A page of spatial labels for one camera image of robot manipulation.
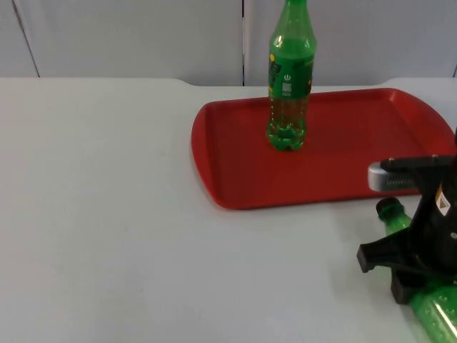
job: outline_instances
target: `lying green bottle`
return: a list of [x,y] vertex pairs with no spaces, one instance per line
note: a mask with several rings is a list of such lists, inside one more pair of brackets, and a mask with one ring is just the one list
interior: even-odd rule
[[[411,223],[397,198],[381,200],[376,210],[387,235]],[[457,286],[431,280],[427,291],[416,294],[409,305],[433,343],[457,343]]]

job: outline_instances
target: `red tray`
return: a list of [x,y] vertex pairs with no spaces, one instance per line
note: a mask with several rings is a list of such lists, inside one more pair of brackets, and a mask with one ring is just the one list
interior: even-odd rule
[[267,142],[268,106],[267,98],[213,102],[195,119],[196,168],[223,207],[380,197],[368,188],[371,163],[456,152],[440,115],[397,89],[313,94],[305,145],[295,152],[276,151]]

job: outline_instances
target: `bottle cap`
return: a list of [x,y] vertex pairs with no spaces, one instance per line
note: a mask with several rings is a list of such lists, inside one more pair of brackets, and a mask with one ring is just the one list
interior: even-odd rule
[[376,211],[380,220],[389,220],[405,212],[405,208],[397,198],[382,199],[376,205]]

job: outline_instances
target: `bottle label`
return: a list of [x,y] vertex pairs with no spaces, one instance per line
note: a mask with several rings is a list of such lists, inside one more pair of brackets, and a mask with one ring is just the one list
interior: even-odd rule
[[270,54],[268,92],[282,99],[299,99],[311,93],[314,56],[283,59]]

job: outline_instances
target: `white table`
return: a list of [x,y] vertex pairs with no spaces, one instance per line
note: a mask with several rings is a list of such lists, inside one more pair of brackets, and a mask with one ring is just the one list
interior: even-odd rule
[[[457,125],[455,79],[395,79]],[[316,87],[329,91],[356,87]],[[0,80],[0,339],[16,343],[417,342],[376,200],[230,212],[189,139],[209,101],[263,88],[172,79]],[[410,213],[418,197],[404,199]]]

